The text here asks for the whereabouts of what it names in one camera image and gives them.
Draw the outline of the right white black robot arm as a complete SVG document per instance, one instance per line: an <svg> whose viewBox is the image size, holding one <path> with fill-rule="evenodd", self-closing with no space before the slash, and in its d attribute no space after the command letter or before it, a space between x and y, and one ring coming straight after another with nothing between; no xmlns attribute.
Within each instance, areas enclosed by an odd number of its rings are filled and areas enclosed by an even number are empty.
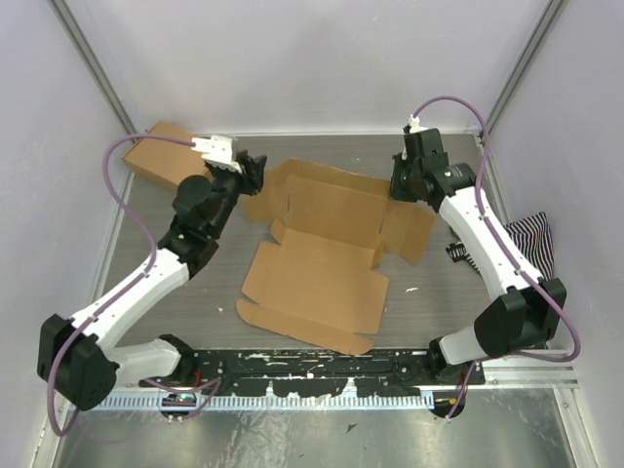
<svg viewBox="0 0 624 468"><path fill-rule="evenodd" d="M450 164L442 151L427 156L401 152L393 157L389 196L427 203L454 230L490 299L472 325L429 343L427 365L436 382L451 384L469 362L523 354L554 337L566 288L559 279L547 279L521 254L469 165Z"/></svg>

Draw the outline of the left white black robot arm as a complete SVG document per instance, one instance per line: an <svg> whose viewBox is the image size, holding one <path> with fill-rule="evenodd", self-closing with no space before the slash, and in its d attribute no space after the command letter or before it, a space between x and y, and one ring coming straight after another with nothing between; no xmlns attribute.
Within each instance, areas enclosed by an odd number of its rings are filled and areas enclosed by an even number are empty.
<svg viewBox="0 0 624 468"><path fill-rule="evenodd" d="M264 155L240 151L228 165L212 159L205 164L208 175L191 175L177 187L170 228L142 265L71 317L55 314L44 322L37 373L48 384L50 400L61 394L86 411L121 385L160 377L182 387L195 377L194 349L171 334L141 345L118 343L155 304L208 264L240 196L262 190Z"/></svg>

